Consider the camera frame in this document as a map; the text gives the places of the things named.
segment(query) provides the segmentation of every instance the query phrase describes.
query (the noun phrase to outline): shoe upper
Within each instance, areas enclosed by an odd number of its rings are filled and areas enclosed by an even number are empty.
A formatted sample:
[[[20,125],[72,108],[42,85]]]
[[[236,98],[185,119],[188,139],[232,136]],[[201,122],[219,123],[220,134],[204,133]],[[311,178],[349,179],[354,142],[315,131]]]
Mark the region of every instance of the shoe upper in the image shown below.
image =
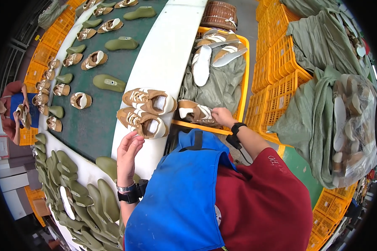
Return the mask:
[[[139,135],[147,139],[165,137],[169,133],[158,116],[133,107],[120,109],[117,112],[117,118],[129,131],[137,131]]]
[[[164,115],[176,110],[177,102],[164,91],[136,88],[125,92],[123,102],[136,109],[155,115]]]

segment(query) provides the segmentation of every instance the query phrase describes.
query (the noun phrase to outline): green conveyor belt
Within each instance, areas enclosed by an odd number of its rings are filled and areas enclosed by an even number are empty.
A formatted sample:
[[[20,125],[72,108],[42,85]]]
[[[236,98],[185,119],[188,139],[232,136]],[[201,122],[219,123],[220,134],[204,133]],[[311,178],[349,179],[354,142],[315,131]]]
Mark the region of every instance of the green conveyor belt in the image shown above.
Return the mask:
[[[68,68],[62,67],[60,74],[72,73],[74,78],[70,83],[70,94],[68,96],[54,96],[52,105],[64,108],[62,132],[50,132],[68,147],[81,154],[85,158],[95,161],[99,156],[111,156],[113,135],[115,133],[116,112],[120,108],[122,93],[102,90],[95,87],[92,79],[98,74],[109,74],[127,83],[131,70],[136,61],[138,53],[144,43],[152,25],[168,0],[144,1],[132,7],[113,9],[106,15],[94,17],[89,20],[101,18],[102,23],[107,20],[120,18],[124,25],[116,31],[96,33],[92,38],[79,42],[75,40],[72,46],[86,45],[84,56],[80,63]],[[135,11],[140,6],[152,6],[157,15],[152,18],[139,18],[125,20],[123,15]],[[135,50],[108,51],[105,43],[108,40],[120,36],[132,37],[139,46]],[[81,70],[81,63],[92,52],[102,50],[108,55],[108,61],[90,70]],[[79,110],[70,104],[70,96],[75,92],[84,92],[92,97],[92,105]]]

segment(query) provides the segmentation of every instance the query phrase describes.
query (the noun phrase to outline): tan sneaker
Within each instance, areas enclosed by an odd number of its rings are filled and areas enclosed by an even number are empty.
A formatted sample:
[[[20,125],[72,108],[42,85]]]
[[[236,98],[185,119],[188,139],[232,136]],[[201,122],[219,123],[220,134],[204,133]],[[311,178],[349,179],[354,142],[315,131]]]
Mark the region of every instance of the tan sneaker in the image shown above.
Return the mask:
[[[118,30],[120,29],[121,27],[123,26],[123,22],[120,21],[119,18],[115,18],[115,19],[111,19],[109,21],[106,21],[105,23],[103,23],[99,29],[98,29],[98,33],[105,33],[107,31],[114,31],[114,30]]]
[[[121,2],[118,2],[115,5],[116,9],[123,8],[123,7],[129,7],[129,6],[134,6],[138,3],[138,0],[123,0]]]
[[[38,91],[42,89],[49,89],[49,88],[50,88],[50,82],[49,80],[46,80],[46,79],[36,82],[35,84],[35,89],[37,89]]]
[[[53,59],[52,61],[49,61],[49,63],[47,63],[47,67],[49,67],[49,69],[55,69],[59,66],[60,66],[60,60],[56,58]]]
[[[171,95],[148,88],[136,88],[125,92],[122,100],[128,106],[158,116],[174,112],[177,108],[177,102]]]
[[[64,60],[63,60],[63,66],[64,67],[69,67],[71,65],[78,64],[82,59],[82,54],[81,53],[74,53],[74,54],[69,54]]]
[[[233,59],[238,58],[246,53],[246,51],[247,47],[241,42],[229,44],[216,54],[212,66],[222,67],[224,65],[227,65]]]
[[[195,124],[218,125],[211,115],[211,108],[197,104],[191,100],[179,100],[180,118],[185,118]]]
[[[162,119],[151,113],[127,107],[118,110],[116,116],[129,131],[136,131],[146,139],[162,138],[169,134]]]
[[[67,96],[70,93],[70,86],[65,83],[59,83],[53,87],[53,94],[56,96]]]
[[[43,93],[38,93],[32,98],[31,102],[34,106],[40,106],[42,104],[47,104],[49,101],[49,96]]]
[[[215,48],[220,45],[228,45],[238,42],[239,38],[232,31],[226,33],[221,32],[217,29],[211,29],[208,32],[204,33],[203,38],[195,45],[195,48],[199,48],[203,45],[208,45],[211,48]]]
[[[49,107],[46,104],[41,104],[40,106],[38,106],[38,110],[45,116],[49,114]]]
[[[47,69],[43,72],[43,77],[47,80],[53,80],[55,78],[55,71],[53,69]]]
[[[191,61],[191,72],[194,83],[204,86],[209,77],[209,64],[211,62],[212,49],[208,45],[201,46]]]
[[[92,104],[92,97],[88,94],[85,94],[83,92],[76,92],[73,93],[70,97],[70,103],[72,106],[74,106],[77,109],[84,109]]]
[[[94,29],[82,29],[80,32],[77,33],[77,40],[82,41],[84,39],[93,37],[95,34],[96,30]]]
[[[113,10],[112,7],[103,7],[103,8],[96,8],[94,10],[94,16],[98,17],[100,15],[106,15],[107,13]]]
[[[86,58],[84,62],[82,62],[81,69],[85,71],[89,70],[97,65],[105,63],[107,60],[108,56],[105,53],[103,53],[102,51],[96,51],[94,53],[91,53],[88,58]]]
[[[52,129],[56,132],[61,132],[63,129],[63,125],[61,124],[60,119],[56,118],[55,116],[50,116],[46,119],[46,124],[49,129]]]

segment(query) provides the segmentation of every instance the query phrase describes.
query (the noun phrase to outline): floor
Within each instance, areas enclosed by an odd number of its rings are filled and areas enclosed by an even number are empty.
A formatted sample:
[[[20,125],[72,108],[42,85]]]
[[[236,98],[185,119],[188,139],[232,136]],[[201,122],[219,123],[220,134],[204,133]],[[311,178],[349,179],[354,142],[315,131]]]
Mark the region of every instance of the floor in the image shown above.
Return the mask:
[[[258,39],[256,8],[259,2],[255,0],[224,0],[224,2],[236,6],[238,17],[238,30],[236,31],[236,33],[247,38],[250,43],[250,73],[248,80],[249,85],[247,91],[246,108],[244,110],[243,117],[244,121],[247,113],[248,101],[252,95],[251,83],[253,82],[254,64],[256,63],[256,42]],[[278,149],[277,144],[272,142],[269,143],[272,148]],[[238,151],[234,148],[231,150],[231,152],[235,153],[235,156],[240,156]],[[291,147],[285,148],[285,153],[283,154],[282,159],[284,160],[288,168],[292,171],[292,173],[295,174],[296,177],[300,181],[302,181],[309,190],[313,208],[322,192],[322,186],[317,182],[316,179],[313,178],[308,163],[296,152],[294,148]]]

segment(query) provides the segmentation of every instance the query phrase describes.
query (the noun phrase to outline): plastic bag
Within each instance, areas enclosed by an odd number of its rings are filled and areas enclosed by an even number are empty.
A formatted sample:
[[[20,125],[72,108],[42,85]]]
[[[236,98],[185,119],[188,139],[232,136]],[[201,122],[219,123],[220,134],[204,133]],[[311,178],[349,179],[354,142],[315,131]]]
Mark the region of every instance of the plastic bag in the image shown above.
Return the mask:
[[[360,75],[342,74],[334,83],[333,184],[346,187],[377,165],[377,93]]]

